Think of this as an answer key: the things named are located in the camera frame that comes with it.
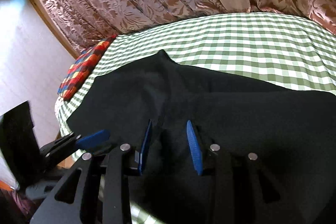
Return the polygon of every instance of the green gingham bedsheet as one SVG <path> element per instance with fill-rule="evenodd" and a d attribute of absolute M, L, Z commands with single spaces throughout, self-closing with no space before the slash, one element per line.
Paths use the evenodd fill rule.
<path fill-rule="evenodd" d="M 182 65 L 336 95 L 336 37 L 316 23 L 272 13 L 207 16 L 118 36 L 73 98 L 60 102 L 56 116 L 61 135 L 71 133 L 66 120 L 81 104 L 95 77 L 160 49 Z M 131 204 L 131 211 L 133 223 L 160 223 L 135 204 Z"/>

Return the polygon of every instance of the checkered sheet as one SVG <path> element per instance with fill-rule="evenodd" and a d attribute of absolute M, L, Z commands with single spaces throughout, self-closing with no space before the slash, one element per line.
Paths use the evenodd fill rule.
<path fill-rule="evenodd" d="M 273 13 L 207 16 L 118 36 L 73 98 L 58 100 L 61 135 L 71 133 L 66 120 L 81 104 L 95 77 L 161 49 L 182 65 L 336 95 L 336 37 L 316 23 Z M 133 223 L 160 223 L 136 204 L 131 210 Z"/>

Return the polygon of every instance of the wooden frame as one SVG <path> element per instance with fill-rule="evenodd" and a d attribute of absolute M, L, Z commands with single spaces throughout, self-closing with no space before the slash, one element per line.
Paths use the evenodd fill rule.
<path fill-rule="evenodd" d="M 62 46 L 73 56 L 73 58 L 77 59 L 79 53 L 71 47 L 68 39 L 65 35 L 56 27 L 55 23 L 49 17 L 47 11 L 41 4 L 40 0 L 29 0 L 40 18 L 44 21 L 44 23 L 48 26 L 49 30 L 53 33 L 53 35 L 58 39 L 58 41 L 62 44 Z"/>

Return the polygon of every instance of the black metal frame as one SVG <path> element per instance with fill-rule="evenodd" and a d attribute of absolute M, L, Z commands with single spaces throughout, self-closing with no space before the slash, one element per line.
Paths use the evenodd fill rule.
<path fill-rule="evenodd" d="M 10 151 L 18 151 L 26 139 L 32 142 L 32 126 L 28 103 L 0 119 L 0 148 L 6 146 L 5 159 L 10 168 L 19 164 L 19 168 L 15 168 L 21 177 L 26 168 L 19 163 L 20 159 L 11 158 Z M 28 198 L 45 198 L 31 223 L 94 223 L 102 175 L 105 175 L 102 223 L 131 223 L 128 176 L 142 175 L 151 136 L 152 121 L 149 121 L 136 146 L 107 142 L 110 135 L 105 130 L 84 138 L 71 134 L 43 146 L 35 156 L 39 165 L 34 166 L 34 175 L 29 180 L 20 177 L 20 190 L 25 191 Z M 304 223 L 286 189 L 256 154 L 232 155 L 212 144 L 206 134 L 201 136 L 191 121 L 187 123 L 187 136 L 195 170 L 199 175 L 213 178 L 208 224 Z M 69 170 L 54 168 L 78 148 L 92 153 L 83 154 Z"/>

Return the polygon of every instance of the white wall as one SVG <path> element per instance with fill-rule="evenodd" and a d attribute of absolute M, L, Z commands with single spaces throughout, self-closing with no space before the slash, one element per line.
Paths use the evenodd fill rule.
<path fill-rule="evenodd" d="M 29 0 L 0 0 L 0 115 L 28 100 L 40 147 L 57 136 L 57 90 L 73 62 Z"/>

